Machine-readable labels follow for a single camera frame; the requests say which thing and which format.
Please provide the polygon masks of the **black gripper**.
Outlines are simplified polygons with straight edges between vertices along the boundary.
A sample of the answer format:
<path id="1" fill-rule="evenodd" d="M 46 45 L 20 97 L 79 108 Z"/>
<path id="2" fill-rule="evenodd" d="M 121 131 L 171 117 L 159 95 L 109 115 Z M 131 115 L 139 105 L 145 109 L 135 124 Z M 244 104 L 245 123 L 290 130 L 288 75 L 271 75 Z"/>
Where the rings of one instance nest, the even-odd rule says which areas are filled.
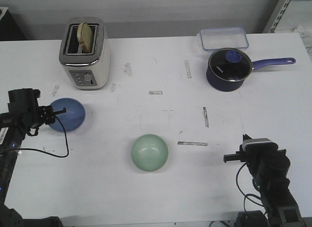
<path id="1" fill-rule="evenodd" d="M 242 145 L 253 144 L 254 140 L 249 135 L 243 135 Z M 284 150 L 262 149 L 262 150 L 248 150 L 236 151 L 234 154 L 226 154 L 223 156 L 223 162 L 241 161 L 251 164 L 260 163 L 263 160 L 270 164 L 286 164 L 287 157 Z"/>
<path id="2" fill-rule="evenodd" d="M 36 136 L 39 127 L 55 122 L 55 115 L 66 113 L 66 108 L 53 112 L 49 106 L 39 106 L 40 90 L 22 88 L 8 92 L 8 110 L 17 119 L 17 126 L 28 136 Z"/>

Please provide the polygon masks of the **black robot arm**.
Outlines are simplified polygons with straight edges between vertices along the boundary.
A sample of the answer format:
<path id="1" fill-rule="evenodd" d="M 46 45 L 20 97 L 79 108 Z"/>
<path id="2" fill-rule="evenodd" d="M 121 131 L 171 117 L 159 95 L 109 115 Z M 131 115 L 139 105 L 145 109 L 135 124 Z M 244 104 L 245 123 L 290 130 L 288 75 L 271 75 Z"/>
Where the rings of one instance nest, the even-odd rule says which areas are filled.
<path id="1" fill-rule="evenodd" d="M 61 227 L 63 223 L 57 216 L 43 219 L 24 219 L 13 208 L 5 205 L 5 199 L 18 152 L 25 136 L 38 135 L 39 127 L 52 124 L 57 114 L 51 106 L 39 106 L 38 89 L 23 88 L 8 91 L 8 112 L 0 115 L 0 225 L 2 227 Z"/>
<path id="2" fill-rule="evenodd" d="M 248 167 L 257 197 L 265 212 L 239 212 L 236 227 L 304 227 L 298 204 L 289 190 L 287 178 L 291 162 L 285 149 L 267 138 L 243 135 L 239 151 L 224 155 L 223 161 L 241 161 Z"/>

